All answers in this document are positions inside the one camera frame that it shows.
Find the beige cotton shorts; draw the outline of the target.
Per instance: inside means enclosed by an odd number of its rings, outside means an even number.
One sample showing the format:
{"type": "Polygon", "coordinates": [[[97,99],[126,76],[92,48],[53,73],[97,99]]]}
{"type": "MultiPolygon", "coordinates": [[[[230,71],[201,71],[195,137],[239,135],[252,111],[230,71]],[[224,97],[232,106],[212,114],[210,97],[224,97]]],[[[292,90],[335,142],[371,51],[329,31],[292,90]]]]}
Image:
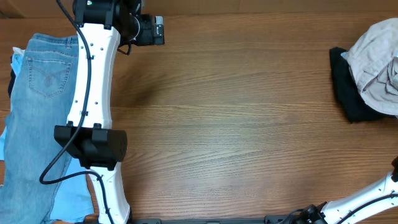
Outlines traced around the beige cotton shorts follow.
{"type": "Polygon", "coordinates": [[[397,116],[397,18],[373,24],[341,56],[364,103],[397,116]]]}

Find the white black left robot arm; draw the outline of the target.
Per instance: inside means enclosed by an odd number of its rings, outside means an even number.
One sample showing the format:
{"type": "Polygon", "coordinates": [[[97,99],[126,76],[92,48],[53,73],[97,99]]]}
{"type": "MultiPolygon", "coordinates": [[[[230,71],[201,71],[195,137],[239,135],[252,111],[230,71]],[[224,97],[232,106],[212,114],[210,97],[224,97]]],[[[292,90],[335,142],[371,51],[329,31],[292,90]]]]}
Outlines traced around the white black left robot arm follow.
{"type": "Polygon", "coordinates": [[[55,140],[90,176],[98,223],[132,223],[121,163],[127,134],[113,129],[111,82],[121,47],[163,45],[164,20],[142,14],[143,0],[74,1],[69,18],[78,37],[78,68],[72,107],[55,140]]]}

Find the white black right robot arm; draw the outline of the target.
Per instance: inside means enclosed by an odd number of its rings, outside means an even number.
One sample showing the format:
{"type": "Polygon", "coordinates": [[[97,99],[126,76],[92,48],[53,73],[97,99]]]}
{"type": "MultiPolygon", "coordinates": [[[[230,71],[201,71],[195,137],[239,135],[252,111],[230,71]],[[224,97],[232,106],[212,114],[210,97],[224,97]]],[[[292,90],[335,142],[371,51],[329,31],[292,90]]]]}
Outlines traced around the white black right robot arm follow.
{"type": "Polygon", "coordinates": [[[397,206],[397,159],[394,169],[349,197],[309,207],[291,223],[354,224],[397,206]]]}

